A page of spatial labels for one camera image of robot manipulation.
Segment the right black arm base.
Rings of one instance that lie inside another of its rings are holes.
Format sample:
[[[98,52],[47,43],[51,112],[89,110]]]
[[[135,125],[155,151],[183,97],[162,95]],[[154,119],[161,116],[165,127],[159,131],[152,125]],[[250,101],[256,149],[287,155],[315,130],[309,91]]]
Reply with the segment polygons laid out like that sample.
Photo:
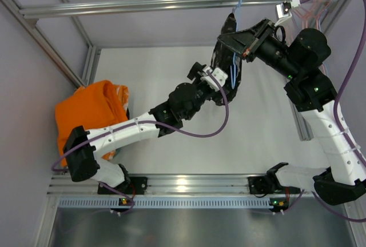
[[[251,176],[248,178],[248,185],[250,194],[260,198],[277,191],[274,179],[268,175]]]

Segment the black white patterned trousers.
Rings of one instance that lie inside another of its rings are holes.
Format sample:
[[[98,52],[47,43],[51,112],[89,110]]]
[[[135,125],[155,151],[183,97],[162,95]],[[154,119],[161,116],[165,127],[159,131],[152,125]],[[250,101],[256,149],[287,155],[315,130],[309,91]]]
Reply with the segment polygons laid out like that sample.
[[[237,21],[234,13],[230,13],[220,31],[220,34],[228,34],[236,32]],[[212,69],[219,67],[228,75],[228,79],[223,86],[228,103],[233,101],[237,95],[238,87],[241,83],[241,73],[242,73],[242,60],[239,57],[235,58],[236,65],[236,80],[235,85],[232,87],[231,71],[233,68],[234,53],[231,52],[227,47],[225,47],[220,41],[217,41],[213,50],[212,59],[210,66]]]

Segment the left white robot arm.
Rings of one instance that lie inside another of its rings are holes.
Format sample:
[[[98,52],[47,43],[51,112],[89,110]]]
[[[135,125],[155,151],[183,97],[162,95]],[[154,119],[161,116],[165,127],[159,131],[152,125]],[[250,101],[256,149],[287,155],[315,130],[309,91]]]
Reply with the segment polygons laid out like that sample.
[[[95,180],[105,188],[123,191],[130,185],[128,171],[104,159],[105,154],[138,141],[182,133],[183,122],[217,94],[227,103],[223,87],[228,75],[219,67],[196,62],[188,78],[190,82],[179,84],[167,101],[139,117],[99,129],[74,128],[63,149],[71,180]]]

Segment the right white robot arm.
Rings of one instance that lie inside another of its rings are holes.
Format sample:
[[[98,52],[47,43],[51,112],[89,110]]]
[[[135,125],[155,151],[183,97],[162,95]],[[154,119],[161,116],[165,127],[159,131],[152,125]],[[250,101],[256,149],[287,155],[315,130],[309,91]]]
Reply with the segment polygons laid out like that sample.
[[[286,187],[312,191],[332,206],[354,201],[365,194],[365,166],[341,120],[337,91],[319,69],[331,54],[327,39],[319,30],[306,28],[287,45],[276,38],[277,29],[263,19],[249,29],[221,34],[218,41],[242,60],[260,59],[287,78],[285,92],[311,126],[329,165],[309,168],[281,162],[267,171],[266,184],[271,192]]]

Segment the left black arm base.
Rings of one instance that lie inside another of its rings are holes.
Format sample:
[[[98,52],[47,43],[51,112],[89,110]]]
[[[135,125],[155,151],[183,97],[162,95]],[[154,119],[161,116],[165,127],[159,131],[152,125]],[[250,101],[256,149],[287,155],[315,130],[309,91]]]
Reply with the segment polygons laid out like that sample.
[[[144,195],[145,191],[148,187],[148,178],[147,177],[131,177],[130,183],[127,185],[126,182],[124,182],[122,185],[118,185],[114,188],[114,190],[117,190],[123,194],[126,195]],[[105,186],[99,185],[98,194],[115,194],[114,191],[110,190],[109,188],[106,188]]]

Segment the light blue wire hanger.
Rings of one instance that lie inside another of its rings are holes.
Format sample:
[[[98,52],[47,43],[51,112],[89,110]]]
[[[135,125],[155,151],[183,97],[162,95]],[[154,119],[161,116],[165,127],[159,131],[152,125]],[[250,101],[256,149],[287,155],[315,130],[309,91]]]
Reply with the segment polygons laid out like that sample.
[[[232,9],[232,14],[234,15],[234,18],[236,19],[235,32],[238,31],[238,23],[239,23],[239,20],[240,20],[240,8],[242,6],[242,1],[243,0],[238,0],[237,4]],[[237,58],[236,53],[233,53],[232,64],[230,66],[230,85],[231,85],[232,90],[235,88],[236,81],[237,81],[236,58]]]

